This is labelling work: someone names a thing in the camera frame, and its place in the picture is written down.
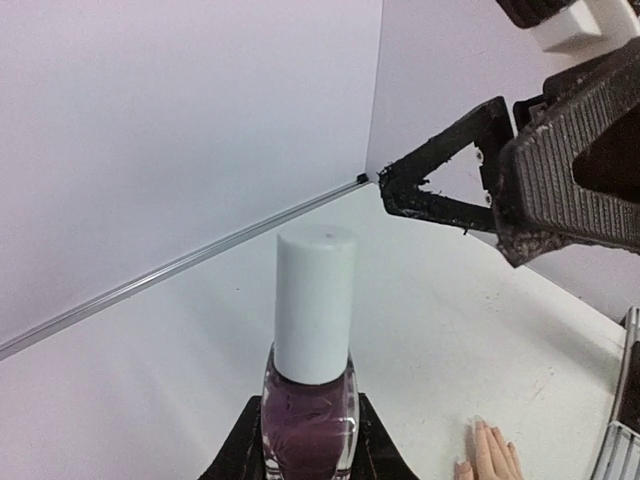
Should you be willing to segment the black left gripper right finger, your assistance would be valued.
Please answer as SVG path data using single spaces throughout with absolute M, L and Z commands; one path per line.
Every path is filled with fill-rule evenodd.
M 359 394 L 360 425 L 352 478 L 355 480 L 417 480 L 396 448 L 365 393 Z

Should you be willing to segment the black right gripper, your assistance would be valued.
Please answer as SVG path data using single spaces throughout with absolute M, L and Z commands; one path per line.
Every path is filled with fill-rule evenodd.
M 536 100 L 540 109 L 518 124 L 514 139 L 506 101 L 494 97 L 387 165 L 378 173 L 385 211 L 497 232 L 497 248 L 514 267 L 574 244 L 637 253 L 638 50 L 617 49 L 556 73 Z M 485 160 L 506 145 L 498 157 L 494 216 L 488 207 L 420 188 L 470 144 Z

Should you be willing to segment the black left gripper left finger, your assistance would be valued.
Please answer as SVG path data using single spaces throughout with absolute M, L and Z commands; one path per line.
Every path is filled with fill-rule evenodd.
M 199 480 L 265 478 L 260 406 L 260 396 L 249 398 L 213 462 Z

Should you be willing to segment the purple nail polish bottle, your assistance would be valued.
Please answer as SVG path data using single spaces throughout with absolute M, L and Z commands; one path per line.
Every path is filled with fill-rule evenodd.
M 351 477 L 360 424 L 352 361 L 336 380 L 304 385 L 283 377 L 270 353 L 260 416 L 265 478 Z

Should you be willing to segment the white nail polish cap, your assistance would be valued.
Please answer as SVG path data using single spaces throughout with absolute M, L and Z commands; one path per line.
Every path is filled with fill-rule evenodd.
M 356 252 L 356 237 L 344 228 L 279 232 L 273 362 L 288 380 L 320 385 L 345 371 Z

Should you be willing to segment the mannequin hand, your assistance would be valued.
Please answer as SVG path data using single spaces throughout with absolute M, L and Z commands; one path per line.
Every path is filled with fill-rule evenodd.
M 454 467 L 455 480 L 524 479 L 516 447 L 505 441 L 498 427 L 478 420 L 473 440 L 475 460 L 457 463 Z

